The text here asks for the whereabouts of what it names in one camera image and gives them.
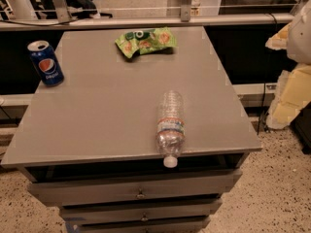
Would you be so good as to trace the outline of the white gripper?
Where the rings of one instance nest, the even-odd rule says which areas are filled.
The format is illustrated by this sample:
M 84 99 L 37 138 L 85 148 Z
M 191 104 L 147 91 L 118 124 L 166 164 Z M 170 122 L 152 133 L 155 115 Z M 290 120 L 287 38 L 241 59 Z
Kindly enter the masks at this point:
M 278 79 L 266 125 L 283 129 L 311 102 L 311 0 L 288 23 L 270 37 L 265 46 L 271 50 L 287 49 L 289 59 L 297 63 L 292 71 L 283 71 Z

